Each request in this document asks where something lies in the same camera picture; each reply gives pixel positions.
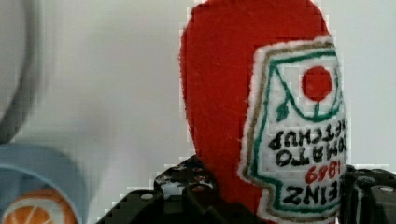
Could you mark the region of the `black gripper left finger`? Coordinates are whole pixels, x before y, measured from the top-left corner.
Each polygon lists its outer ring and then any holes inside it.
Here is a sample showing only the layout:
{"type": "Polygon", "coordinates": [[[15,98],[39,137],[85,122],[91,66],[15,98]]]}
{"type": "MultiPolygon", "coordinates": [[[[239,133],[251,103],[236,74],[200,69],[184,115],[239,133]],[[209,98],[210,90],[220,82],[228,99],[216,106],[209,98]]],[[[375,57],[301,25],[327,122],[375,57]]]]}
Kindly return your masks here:
{"type": "Polygon", "coordinates": [[[158,175],[152,190],[127,194],[96,224],[265,224],[219,195],[215,177],[195,156],[158,175]]]}

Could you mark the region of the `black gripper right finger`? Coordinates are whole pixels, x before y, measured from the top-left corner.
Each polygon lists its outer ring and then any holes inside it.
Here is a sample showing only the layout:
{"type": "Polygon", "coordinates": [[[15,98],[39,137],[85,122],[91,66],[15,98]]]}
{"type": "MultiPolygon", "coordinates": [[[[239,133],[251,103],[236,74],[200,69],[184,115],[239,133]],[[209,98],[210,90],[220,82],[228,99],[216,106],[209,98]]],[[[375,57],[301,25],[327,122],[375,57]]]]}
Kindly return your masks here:
{"type": "Polygon", "coordinates": [[[342,187],[340,224],[396,224],[394,173],[348,165],[342,187]]]}

